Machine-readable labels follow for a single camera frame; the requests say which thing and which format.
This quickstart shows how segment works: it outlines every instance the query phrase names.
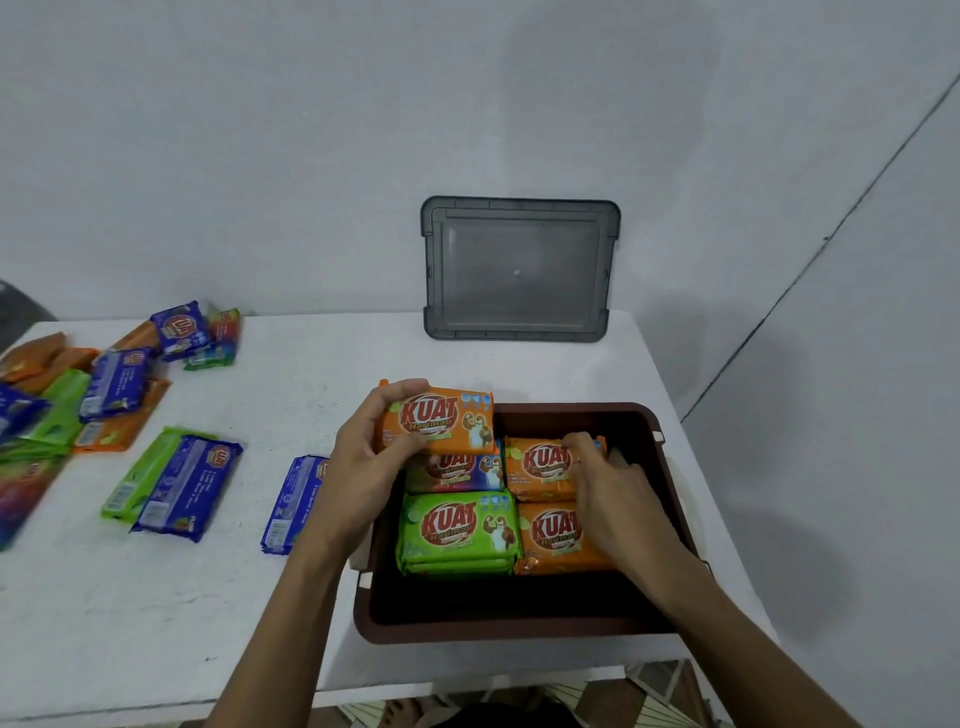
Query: white wall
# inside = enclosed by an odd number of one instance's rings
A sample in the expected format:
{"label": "white wall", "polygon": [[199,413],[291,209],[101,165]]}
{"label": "white wall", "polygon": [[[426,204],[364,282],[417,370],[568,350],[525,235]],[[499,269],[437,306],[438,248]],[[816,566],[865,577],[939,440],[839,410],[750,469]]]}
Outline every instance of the white wall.
{"label": "white wall", "polygon": [[789,651],[868,726],[960,711],[960,86],[684,423]]}
{"label": "white wall", "polygon": [[611,198],[684,413],[960,70],[954,0],[0,3],[0,278],[416,309],[431,194]]}

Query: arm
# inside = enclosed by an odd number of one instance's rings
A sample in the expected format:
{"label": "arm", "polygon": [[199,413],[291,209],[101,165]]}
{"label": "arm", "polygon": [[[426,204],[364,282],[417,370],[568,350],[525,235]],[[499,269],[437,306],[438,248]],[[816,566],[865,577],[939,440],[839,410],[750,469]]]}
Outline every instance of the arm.
{"label": "arm", "polygon": [[406,435],[374,455],[373,424],[390,402],[426,388],[425,379],[378,387],[337,432],[310,517],[206,728],[306,725],[340,572],[383,510],[404,461],[423,447],[421,435]]}
{"label": "arm", "polygon": [[738,728],[857,723],[753,624],[681,543],[639,465],[605,461],[584,432],[564,444],[584,528],[673,622]]}

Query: green soap package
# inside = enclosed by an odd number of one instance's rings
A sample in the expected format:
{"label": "green soap package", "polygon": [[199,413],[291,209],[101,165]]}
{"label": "green soap package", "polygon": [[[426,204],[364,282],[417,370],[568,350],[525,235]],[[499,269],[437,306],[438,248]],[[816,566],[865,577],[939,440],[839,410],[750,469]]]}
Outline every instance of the green soap package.
{"label": "green soap package", "polygon": [[211,440],[218,440],[219,436],[208,432],[186,429],[185,427],[164,427],[154,441],[143,451],[143,454],[133,463],[113,493],[107,498],[100,509],[101,518],[117,519],[124,523],[134,523],[140,515],[143,504],[147,502],[150,493],[156,485],[171,456],[180,446],[183,435],[196,435]]}
{"label": "green soap package", "polygon": [[50,402],[40,420],[0,449],[0,461],[34,460],[70,454],[83,424],[77,417],[90,375],[67,369],[43,391]]}
{"label": "green soap package", "polygon": [[404,496],[396,542],[403,573],[510,573],[519,551],[509,493]]}

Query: brown plastic container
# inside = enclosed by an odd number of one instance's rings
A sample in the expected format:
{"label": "brown plastic container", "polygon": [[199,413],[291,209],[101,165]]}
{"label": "brown plastic container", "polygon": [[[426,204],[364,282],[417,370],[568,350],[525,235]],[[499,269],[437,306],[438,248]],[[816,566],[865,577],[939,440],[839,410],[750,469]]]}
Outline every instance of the brown plastic container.
{"label": "brown plastic container", "polygon": [[[630,402],[498,404],[493,414],[497,438],[559,438],[577,430],[604,435],[628,463],[643,467],[681,540],[696,553],[663,457],[660,423],[649,409]],[[353,604],[357,631],[372,643],[676,631],[619,571],[463,579],[403,576],[395,557],[402,497],[401,473],[373,525],[368,572],[361,574]]]}

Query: kuat logo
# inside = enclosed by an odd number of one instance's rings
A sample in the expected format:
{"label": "kuat logo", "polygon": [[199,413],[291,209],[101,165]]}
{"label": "kuat logo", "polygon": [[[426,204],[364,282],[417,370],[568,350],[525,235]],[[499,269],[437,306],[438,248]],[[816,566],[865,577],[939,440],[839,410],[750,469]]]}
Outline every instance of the kuat logo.
{"label": "kuat logo", "polygon": [[419,395],[403,403],[400,426],[407,432],[438,435],[457,422],[457,398]]}
{"label": "kuat logo", "polygon": [[223,468],[230,460],[230,448],[226,445],[215,445],[206,454],[206,462],[213,468]]}
{"label": "kuat logo", "polygon": [[450,480],[470,475],[476,464],[474,455],[441,455],[431,457],[426,464],[426,473],[437,480]]}
{"label": "kuat logo", "polygon": [[434,506],[423,517],[420,523],[420,535],[434,546],[453,546],[460,544],[470,536],[477,527],[477,517],[474,513],[476,503],[441,503]]}
{"label": "kuat logo", "polygon": [[543,443],[523,453],[523,470],[533,477],[557,477],[569,467],[570,451],[560,445]]}
{"label": "kuat logo", "polygon": [[164,321],[160,330],[168,339],[177,339],[194,333],[197,330],[197,322],[193,320],[192,316],[178,313]]}
{"label": "kuat logo", "polygon": [[576,546],[583,535],[580,519],[573,510],[557,508],[543,511],[530,524],[530,538],[537,546],[549,551]]}

